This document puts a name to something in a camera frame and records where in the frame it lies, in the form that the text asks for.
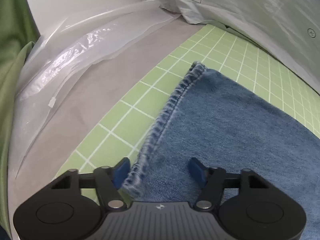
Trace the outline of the blue denim jeans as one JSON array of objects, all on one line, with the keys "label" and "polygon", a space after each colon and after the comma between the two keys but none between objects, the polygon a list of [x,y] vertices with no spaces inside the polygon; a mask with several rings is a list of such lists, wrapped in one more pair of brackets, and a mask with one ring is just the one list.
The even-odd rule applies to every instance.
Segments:
[{"label": "blue denim jeans", "polygon": [[195,157],[228,172],[250,168],[306,212],[302,239],[319,239],[319,138],[285,112],[194,62],[157,116],[123,190],[143,202],[195,203]]}]

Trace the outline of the clear plastic bag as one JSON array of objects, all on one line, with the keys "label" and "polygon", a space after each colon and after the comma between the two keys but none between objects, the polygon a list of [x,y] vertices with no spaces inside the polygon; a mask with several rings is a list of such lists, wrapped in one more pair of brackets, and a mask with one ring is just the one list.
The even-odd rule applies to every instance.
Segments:
[{"label": "clear plastic bag", "polygon": [[41,36],[16,87],[9,172],[18,175],[35,139],[90,66],[116,57],[176,18],[149,0],[77,13]]}]

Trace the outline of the green fabric curtain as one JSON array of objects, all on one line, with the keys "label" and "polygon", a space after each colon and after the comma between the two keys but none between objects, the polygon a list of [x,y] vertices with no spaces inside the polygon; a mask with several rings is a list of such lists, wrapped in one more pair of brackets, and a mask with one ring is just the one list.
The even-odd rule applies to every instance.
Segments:
[{"label": "green fabric curtain", "polygon": [[16,85],[40,33],[27,0],[1,0],[1,239],[10,239],[8,155]]}]

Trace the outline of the grey carrot print storage bag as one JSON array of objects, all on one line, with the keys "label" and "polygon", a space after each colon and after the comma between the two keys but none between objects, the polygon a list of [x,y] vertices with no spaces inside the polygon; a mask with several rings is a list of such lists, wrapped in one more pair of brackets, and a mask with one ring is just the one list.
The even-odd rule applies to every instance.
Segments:
[{"label": "grey carrot print storage bag", "polygon": [[157,0],[190,24],[245,37],[319,90],[319,0]]}]

